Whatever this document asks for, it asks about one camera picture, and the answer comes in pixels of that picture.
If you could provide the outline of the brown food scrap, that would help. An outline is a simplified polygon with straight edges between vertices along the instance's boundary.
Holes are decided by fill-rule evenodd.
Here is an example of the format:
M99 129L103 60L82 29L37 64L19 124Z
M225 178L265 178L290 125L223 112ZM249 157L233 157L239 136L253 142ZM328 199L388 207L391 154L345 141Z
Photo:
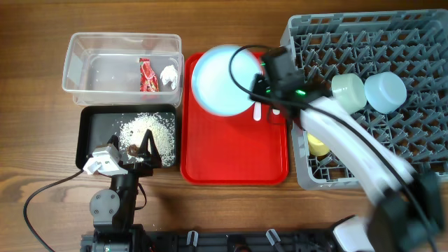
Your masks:
M138 147L135 144L128 146L127 154L132 157L136 157L136 158L139 157L141 155L140 147Z

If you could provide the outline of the white tissue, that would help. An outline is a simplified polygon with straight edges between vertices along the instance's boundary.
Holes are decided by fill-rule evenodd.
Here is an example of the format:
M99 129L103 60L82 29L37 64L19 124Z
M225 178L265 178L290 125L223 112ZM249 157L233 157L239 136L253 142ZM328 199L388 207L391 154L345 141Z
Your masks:
M174 65L166 66L161 74L160 79L162 81L162 84L165 87L170 87L171 90L175 90L178 83L178 71Z

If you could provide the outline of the red snack wrapper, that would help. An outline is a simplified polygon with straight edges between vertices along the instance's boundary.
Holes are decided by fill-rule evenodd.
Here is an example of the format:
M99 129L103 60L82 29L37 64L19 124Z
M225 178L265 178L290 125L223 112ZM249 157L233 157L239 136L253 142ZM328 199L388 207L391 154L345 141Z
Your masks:
M148 58L139 59L139 69L141 72L141 92L158 92L158 78L156 73L151 67L151 61Z

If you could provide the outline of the small blue bowl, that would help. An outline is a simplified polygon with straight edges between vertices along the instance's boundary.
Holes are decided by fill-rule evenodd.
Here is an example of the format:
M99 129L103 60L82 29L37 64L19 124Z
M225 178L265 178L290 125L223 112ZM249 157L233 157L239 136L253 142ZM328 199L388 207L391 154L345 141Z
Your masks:
M389 114L405 103L407 90L398 75L387 71L365 80L365 96L373 109Z

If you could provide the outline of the white rice pile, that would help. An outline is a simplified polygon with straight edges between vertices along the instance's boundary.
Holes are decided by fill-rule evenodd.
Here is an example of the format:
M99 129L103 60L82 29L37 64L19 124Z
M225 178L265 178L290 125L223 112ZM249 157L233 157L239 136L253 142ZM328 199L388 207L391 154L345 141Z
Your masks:
M143 159L129 154L132 145L140 147L146 130L153 133L157 151L162 159L163 167L170 167L176 161L175 119L171 112L137 113L132 115L129 122L120 126L120 151L124 153L123 162L140 162Z

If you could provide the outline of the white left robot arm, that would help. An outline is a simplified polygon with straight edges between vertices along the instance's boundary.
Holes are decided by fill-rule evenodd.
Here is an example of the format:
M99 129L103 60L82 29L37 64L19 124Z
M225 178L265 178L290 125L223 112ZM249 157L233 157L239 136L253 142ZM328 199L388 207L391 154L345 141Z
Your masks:
M141 177L153 175L162 166L153 133L148 129L136 152L140 162L125 164L118 150L119 138L94 149L83 167L89 175L101 174L111 178L110 188L95 193L90 200L94 234L81 239L81 251L153 251L154 245L142 225L134 224L137 195Z

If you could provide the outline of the yellow cup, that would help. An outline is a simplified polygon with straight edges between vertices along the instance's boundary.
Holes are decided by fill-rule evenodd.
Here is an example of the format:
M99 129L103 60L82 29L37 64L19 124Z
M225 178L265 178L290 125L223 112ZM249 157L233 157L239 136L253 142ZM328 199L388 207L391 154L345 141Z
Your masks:
M322 141L317 139L310 133L307 134L309 153L316 157L327 155L330 152L329 147L327 147Z

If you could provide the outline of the light blue plate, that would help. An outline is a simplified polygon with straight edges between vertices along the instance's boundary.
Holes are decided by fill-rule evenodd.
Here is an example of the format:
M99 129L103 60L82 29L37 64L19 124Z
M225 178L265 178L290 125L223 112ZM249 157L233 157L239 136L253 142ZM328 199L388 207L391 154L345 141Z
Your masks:
M192 74L192 93L207 112L221 117L235 116L253 105L249 95L256 74L262 72L257 57L237 45L219 45L206 51Z

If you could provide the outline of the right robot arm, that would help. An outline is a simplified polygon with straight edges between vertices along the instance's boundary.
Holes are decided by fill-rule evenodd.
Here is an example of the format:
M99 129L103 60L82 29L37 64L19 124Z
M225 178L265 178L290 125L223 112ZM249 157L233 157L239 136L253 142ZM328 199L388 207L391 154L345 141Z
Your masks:
M285 47L261 56L251 98L272 105L322 141L358 179L373 205L367 218L341 220L332 228L340 251L412 251L445 230L438 178L418 173L379 143L326 91L308 84Z

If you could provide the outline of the green bowl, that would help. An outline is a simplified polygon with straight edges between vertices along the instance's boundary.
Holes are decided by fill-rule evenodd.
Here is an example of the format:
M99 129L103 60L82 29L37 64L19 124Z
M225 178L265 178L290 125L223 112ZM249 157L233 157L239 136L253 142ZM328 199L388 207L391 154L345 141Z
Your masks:
M331 80L331 90L333 97L348 114L364 109L367 104L364 83L354 73L334 76Z

